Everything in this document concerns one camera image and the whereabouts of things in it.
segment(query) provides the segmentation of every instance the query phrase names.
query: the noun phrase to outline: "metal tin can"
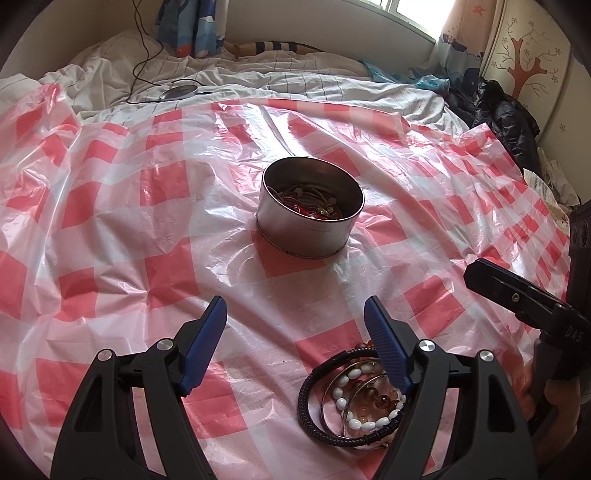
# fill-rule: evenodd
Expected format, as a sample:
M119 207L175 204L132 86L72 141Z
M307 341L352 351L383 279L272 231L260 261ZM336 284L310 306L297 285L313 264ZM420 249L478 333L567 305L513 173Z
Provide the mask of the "metal tin can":
M281 203L269 189L281 192L296 184L330 192L343 218L302 215ZM317 158L288 157L273 162L263 172L256 224L270 243L291 255L325 258L345 246L363 204L361 187L342 168Z

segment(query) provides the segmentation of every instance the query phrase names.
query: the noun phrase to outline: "bed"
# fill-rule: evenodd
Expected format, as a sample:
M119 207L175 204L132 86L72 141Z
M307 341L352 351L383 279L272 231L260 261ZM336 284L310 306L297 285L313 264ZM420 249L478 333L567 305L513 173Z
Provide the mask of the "bed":
M492 349L509 375L531 358L537 332L468 292L462 272L486 257L560 296L568 237L487 128L331 53L165 51L144 77L211 93L130 105L144 59L126 30L38 80L0 80L0 267L16 285L0 297L0 412L45 473L97 351L143 351L215 294L228 326L185 406L220 479L371 478L383 452L318 445L295 413L310 370L368 339L370 295L450 352ZM129 100L166 88L139 84ZM331 161L364 189L333 258L289 257L256 229L262 170L289 155ZM449 400L427 471L443 460ZM164 473L140 391L135 404L148 466Z

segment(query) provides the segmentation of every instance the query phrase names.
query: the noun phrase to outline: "plastic tablecloth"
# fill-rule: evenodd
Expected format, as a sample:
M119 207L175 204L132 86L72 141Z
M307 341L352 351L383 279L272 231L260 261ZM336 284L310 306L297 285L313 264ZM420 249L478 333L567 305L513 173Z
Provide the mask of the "plastic tablecloth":
M344 168L365 193L331 258L291 257L256 229L262 171L290 155ZM383 452L318 445L296 418L311 369L368 340L369 296L443 349L493 350L511 374L538 332L469 292L466 265L485 257L559 297L566 288L568 238L485 125L452 138L399 115L278 99L82 125L47 85L0 118L0 186L0 411L45 472L96 353L143 351L218 294L228 325L184 399L218 478L371 478ZM141 393L142 442L162 472ZM427 469L452 420L450 403Z

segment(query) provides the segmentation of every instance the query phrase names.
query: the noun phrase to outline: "silver screw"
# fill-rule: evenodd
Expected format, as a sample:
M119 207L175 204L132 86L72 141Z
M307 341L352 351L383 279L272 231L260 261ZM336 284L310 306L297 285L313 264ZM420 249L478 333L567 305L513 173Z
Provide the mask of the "silver screw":
M421 340L418 343L418 347L423 351L423 352L432 352L435 350L435 343L433 343L431 340Z
M492 352L489 352L488 350L483 350L482 352L480 352L480 358L485 362L492 362L495 359L495 356Z
M158 350L165 352L166 350L170 350L173 347L173 341L170 338L164 338L158 342L156 347Z
M101 362L106 362L109 358L113 356L113 352L111 350L101 350L99 354L96 356Z

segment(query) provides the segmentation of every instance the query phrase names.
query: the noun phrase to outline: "blue gripper pad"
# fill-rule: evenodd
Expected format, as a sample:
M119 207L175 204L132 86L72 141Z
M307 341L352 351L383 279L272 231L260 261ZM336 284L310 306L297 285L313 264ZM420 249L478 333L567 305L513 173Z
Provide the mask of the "blue gripper pad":
M199 320L202 322L201 329L185 354L183 377L178 384L181 396L186 397L192 389L201 385L227 319L226 301L218 297Z
M408 375L408 355L389 324L389 321L393 320L385 314L373 297L365 302L363 318L388 380L404 395L408 395L413 386Z

